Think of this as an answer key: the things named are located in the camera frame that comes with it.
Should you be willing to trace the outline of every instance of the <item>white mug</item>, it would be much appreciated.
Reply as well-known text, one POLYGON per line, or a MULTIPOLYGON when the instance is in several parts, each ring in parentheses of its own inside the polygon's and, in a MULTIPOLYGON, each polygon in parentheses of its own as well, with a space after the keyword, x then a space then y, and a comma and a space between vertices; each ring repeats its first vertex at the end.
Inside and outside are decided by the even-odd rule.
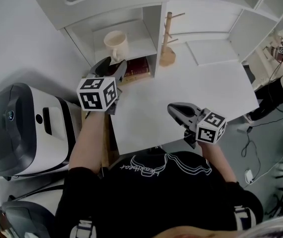
POLYGON ((104 38, 106 49, 111 51, 115 62, 120 62, 128 57, 129 47, 127 35, 122 31, 112 31, 104 38))

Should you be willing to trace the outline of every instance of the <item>wooden stand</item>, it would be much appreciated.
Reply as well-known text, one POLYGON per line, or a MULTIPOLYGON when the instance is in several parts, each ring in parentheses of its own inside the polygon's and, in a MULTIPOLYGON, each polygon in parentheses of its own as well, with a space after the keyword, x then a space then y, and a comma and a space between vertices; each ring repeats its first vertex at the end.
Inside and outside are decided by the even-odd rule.
POLYGON ((173 40, 173 41, 168 41, 168 37, 172 38, 172 36, 169 34, 170 31, 170 26, 171 26, 171 19, 185 15, 185 13, 178 14, 176 16, 172 16, 172 12, 168 12, 167 14, 167 21, 165 24, 165 35, 163 38, 163 45, 161 49, 161 56, 160 56, 160 61, 159 64, 160 66, 167 67, 169 65, 172 65, 176 61, 176 54, 172 51, 170 47, 167 47, 169 43, 178 41, 178 39, 173 40))

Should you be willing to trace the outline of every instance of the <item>black pants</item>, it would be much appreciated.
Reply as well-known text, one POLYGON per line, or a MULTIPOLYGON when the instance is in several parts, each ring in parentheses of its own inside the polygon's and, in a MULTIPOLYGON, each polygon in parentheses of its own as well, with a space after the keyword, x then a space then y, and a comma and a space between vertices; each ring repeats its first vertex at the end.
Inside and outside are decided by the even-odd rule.
POLYGON ((283 103, 283 87, 281 79, 262 87, 255 92, 256 98, 262 100, 260 107, 250 113, 250 118, 253 121, 259 120, 267 116, 276 107, 283 103))

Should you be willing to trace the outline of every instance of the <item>person in background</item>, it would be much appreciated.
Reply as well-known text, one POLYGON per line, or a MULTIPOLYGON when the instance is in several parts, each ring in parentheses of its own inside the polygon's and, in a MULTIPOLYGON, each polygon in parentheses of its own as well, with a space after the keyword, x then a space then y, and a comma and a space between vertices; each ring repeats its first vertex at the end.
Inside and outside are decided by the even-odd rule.
POLYGON ((56 213, 59 238, 230 238, 262 222, 258 198, 245 191, 217 145, 191 152, 134 155, 105 177, 104 113, 91 112, 71 154, 56 213))
MULTIPOLYGON (((283 54, 280 54, 278 49, 272 48, 269 52, 278 62, 283 63, 283 54)), ((263 86, 255 92, 255 95, 262 101, 259 108, 245 115, 249 122, 264 118, 283 103, 283 77, 263 86)))

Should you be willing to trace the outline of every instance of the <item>floor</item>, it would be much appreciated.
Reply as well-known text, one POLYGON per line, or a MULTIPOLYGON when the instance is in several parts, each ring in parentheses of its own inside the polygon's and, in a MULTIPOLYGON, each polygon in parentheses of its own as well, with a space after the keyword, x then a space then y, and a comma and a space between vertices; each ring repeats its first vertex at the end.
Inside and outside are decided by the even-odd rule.
MULTIPOLYGON (((275 110, 267 117, 255 122, 253 126, 281 118, 283 118, 283 114, 275 110)), ((283 167, 276 165, 272 168, 283 157, 283 120, 253 128, 249 134, 250 139, 253 140, 257 146, 257 153, 261 162, 261 169, 257 177, 265 174, 272 168, 268 174, 263 175, 251 185, 245 182, 244 172, 247 169, 251 169, 255 176, 259 170, 259 162, 253 144, 249 145, 246 157, 243 158, 241 156, 241 151, 248 140, 247 134, 244 132, 248 126, 244 118, 231 121, 219 141, 219 144, 241 186, 253 192, 261 201, 264 211, 268 211, 276 205, 273 195, 278 192, 277 188, 283 187, 283 178, 274 178, 274 176, 282 173, 283 167)), ((200 154, 198 149, 193 150, 183 140, 166 144, 163 146, 163 149, 167 152, 193 151, 200 154)))

